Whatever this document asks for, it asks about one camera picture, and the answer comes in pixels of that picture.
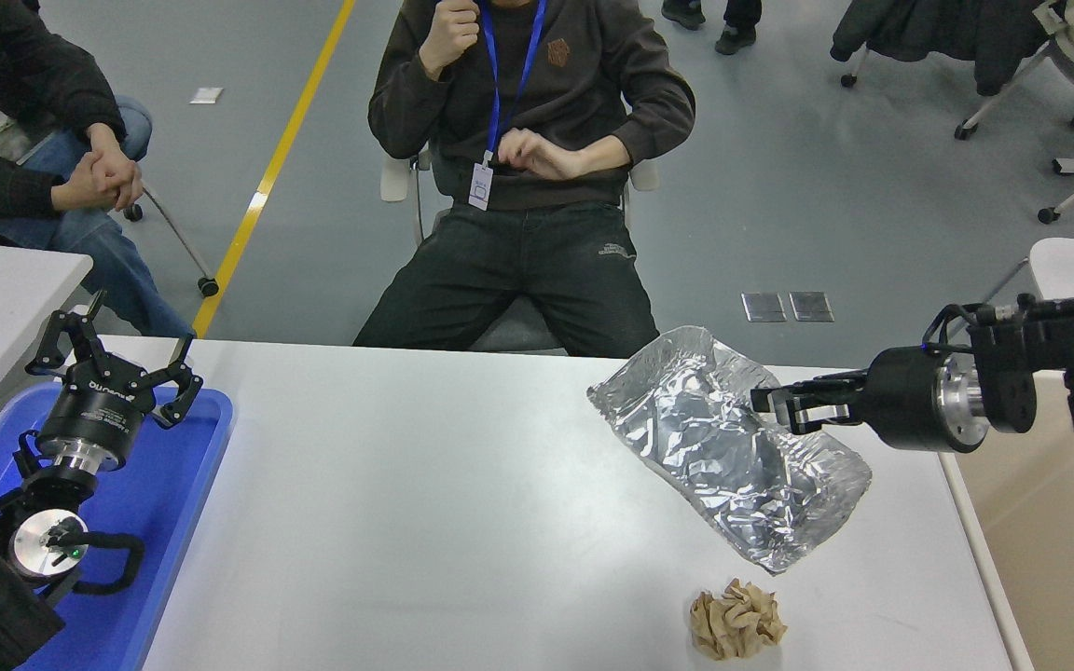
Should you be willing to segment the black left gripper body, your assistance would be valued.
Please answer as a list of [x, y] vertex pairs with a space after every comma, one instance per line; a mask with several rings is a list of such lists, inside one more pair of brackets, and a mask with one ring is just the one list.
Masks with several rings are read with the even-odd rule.
[[145, 415], [155, 408], [150, 388], [132, 386], [144, 371], [127, 360], [110, 360], [107, 371], [90, 361], [76, 363], [64, 375], [64, 386], [35, 438], [47, 458], [63, 444], [79, 441], [105, 449], [112, 460], [128, 460]]

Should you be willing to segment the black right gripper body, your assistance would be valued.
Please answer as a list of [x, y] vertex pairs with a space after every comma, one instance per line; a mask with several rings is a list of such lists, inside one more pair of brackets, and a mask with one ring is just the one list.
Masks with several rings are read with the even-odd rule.
[[886, 444], [900, 450], [950, 453], [937, 386], [946, 353], [921, 347], [884, 349], [871, 362], [862, 388], [862, 420]]

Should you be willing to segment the person's right hand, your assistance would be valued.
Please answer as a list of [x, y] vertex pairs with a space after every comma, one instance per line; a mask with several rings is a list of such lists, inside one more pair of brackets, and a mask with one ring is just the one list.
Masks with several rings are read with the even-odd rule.
[[115, 208], [119, 203], [119, 188], [95, 184], [92, 167], [98, 158], [98, 154], [85, 154], [66, 183], [50, 188], [52, 208], [56, 211]]
[[429, 34], [418, 50], [423, 73], [439, 81], [442, 71], [455, 63], [480, 35], [480, 6], [476, 1], [438, 1]]

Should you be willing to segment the person's left hand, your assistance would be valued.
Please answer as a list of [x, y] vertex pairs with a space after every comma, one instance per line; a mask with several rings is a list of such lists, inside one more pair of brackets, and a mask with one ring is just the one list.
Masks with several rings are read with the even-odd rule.
[[106, 123], [90, 123], [86, 128], [90, 151], [89, 175], [95, 207], [124, 210], [144, 194], [142, 174], [135, 160], [124, 154], [114, 129]]
[[571, 180], [585, 173], [584, 154], [558, 147], [529, 129], [506, 132], [494, 161], [508, 169], [529, 171], [545, 180]]

